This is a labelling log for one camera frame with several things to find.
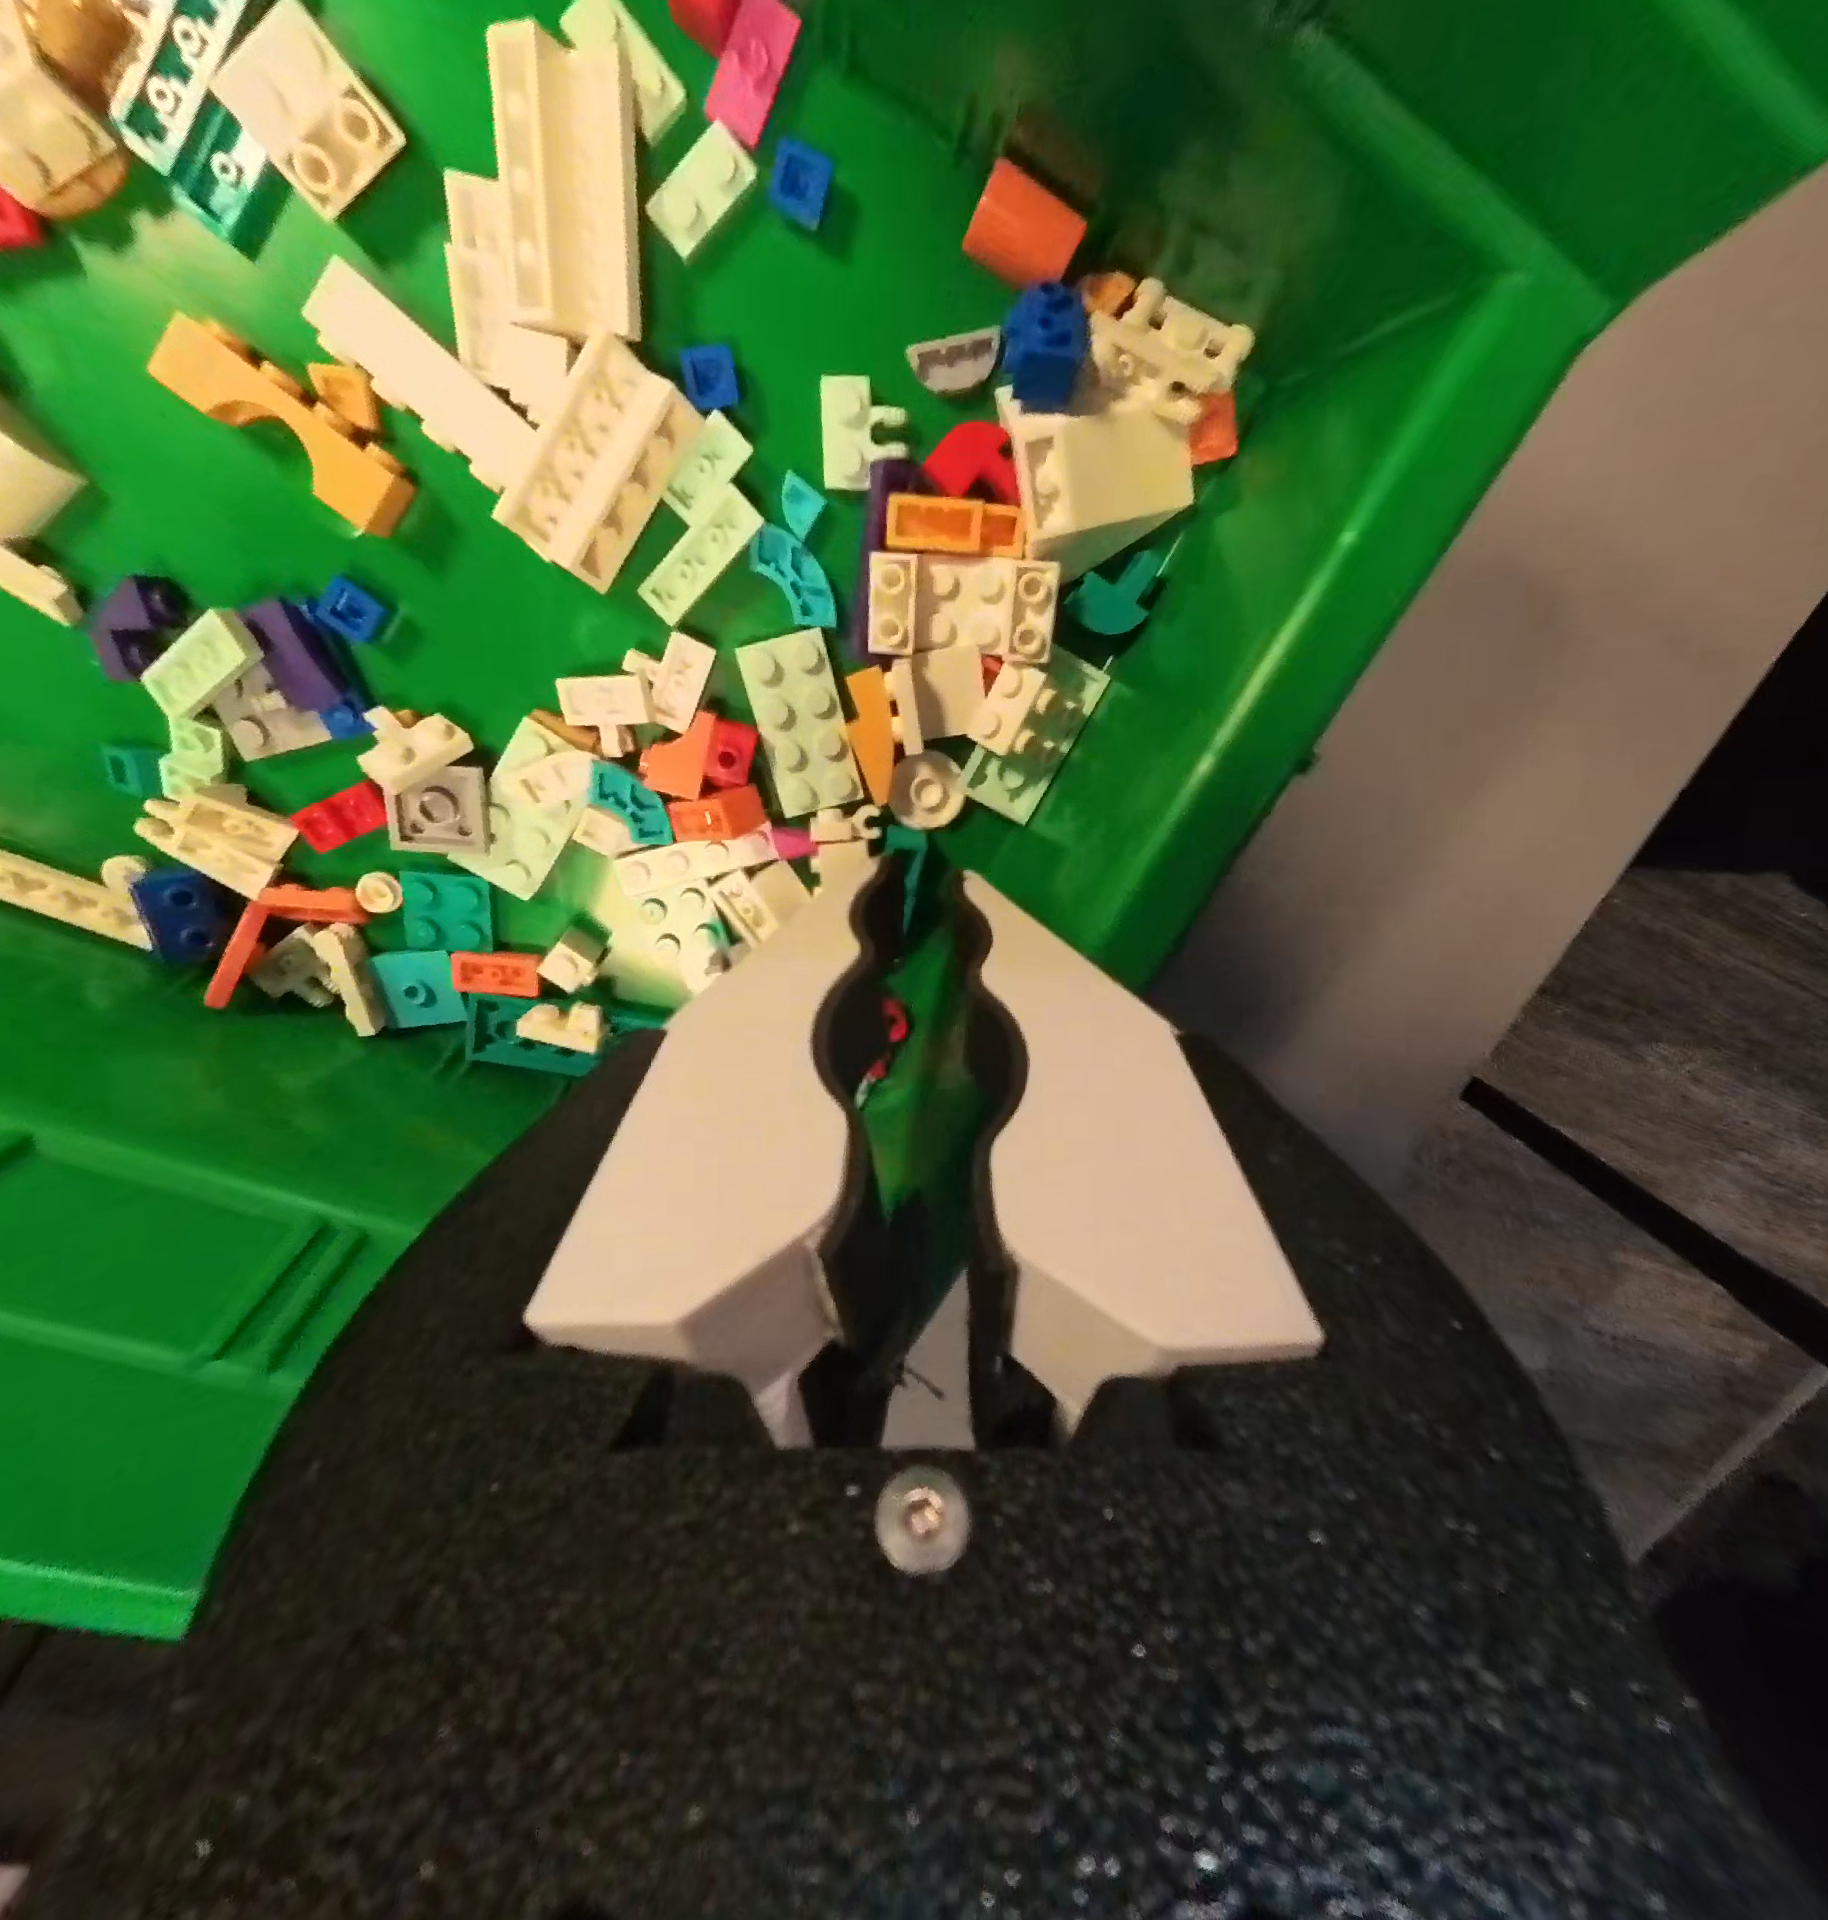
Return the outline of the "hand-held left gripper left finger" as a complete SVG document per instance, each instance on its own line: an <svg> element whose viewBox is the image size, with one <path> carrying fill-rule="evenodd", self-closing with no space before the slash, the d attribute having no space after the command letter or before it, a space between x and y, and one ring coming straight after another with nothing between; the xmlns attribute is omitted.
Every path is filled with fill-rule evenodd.
<svg viewBox="0 0 1828 1920"><path fill-rule="evenodd" d="M781 1447L879 1444L894 1280L854 1092L884 1047L891 951L880 857L669 1020L529 1333L735 1380Z"/></svg>

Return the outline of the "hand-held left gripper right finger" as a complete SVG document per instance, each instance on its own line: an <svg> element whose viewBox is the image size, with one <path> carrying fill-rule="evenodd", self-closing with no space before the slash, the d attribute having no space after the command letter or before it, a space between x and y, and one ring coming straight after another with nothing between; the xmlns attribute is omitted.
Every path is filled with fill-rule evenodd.
<svg viewBox="0 0 1828 1920"><path fill-rule="evenodd" d="M958 882L976 1444L1056 1444L1117 1380L1302 1361L1321 1327L1177 1029L983 877Z"/></svg>

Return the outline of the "pile of lego pieces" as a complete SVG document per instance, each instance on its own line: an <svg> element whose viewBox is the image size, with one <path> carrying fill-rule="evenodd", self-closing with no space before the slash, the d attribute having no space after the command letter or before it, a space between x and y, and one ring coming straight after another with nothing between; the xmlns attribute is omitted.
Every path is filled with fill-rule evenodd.
<svg viewBox="0 0 1828 1920"><path fill-rule="evenodd" d="M827 371L823 480L771 470L759 504L733 342L656 364L639 247L656 228L689 261L755 192L728 90L764 31L779 77L797 21L744 4L710 121L647 196L639 121L679 85L624 8L487 24L496 174L445 174L451 346L333 249L293 298L305 377L190 294L111 335L54 291L35 420L0 391L0 591L148 702L158 741L98 738L105 780L146 814L253 814L239 776L338 763L270 804L296 818L270 850L183 863L254 896L385 834L465 896L532 901L567 840L619 874L757 840L790 886L866 804L899 838L958 812L1002 821L1001 850L1040 836L1120 708L1070 637L1117 626L1100 597L1137 574L1102 566L1232 454L1253 331L1223 294L1073 282L1078 217L1002 157L967 255L1013 305L909 347L946 432L909 460L909 418Z"/></svg>

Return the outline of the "green plastic bin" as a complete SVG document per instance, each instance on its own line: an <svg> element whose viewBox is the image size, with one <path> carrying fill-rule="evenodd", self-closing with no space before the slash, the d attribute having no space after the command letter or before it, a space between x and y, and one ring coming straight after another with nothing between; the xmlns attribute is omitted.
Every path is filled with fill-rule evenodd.
<svg viewBox="0 0 1828 1920"><path fill-rule="evenodd" d="M138 45L110 203L0 250L0 394L86 489L29 541L96 612L126 586L192 616L387 611L340 645L358 690L445 711L487 765L665 624L639 595L660 511L594 591L495 522L427 384L384 409L417 486L353 533L272 422L231 428L148 376L167 323L222 323L302 377L345 259L451 349L445 176L493 178L488 31L566 4L309 4L402 152L330 218ZM992 170L1049 196L1073 274L1152 277L1255 335L1236 454L1195 477L1111 677L1028 825L981 804L914 873L983 871L1146 982L1305 770L1382 637L1581 347L1828 161L1828 4L790 4L749 192L689 258L640 228L644 340L735 357L736 490L781 525L821 477L821 384L861 376L925 452L983 392L910 346L999 323L967 252ZM445 1203L555 1103L467 1026L361 1039L338 1005L160 963L0 901L0 1621L175 1640L302 1382Z"/></svg>

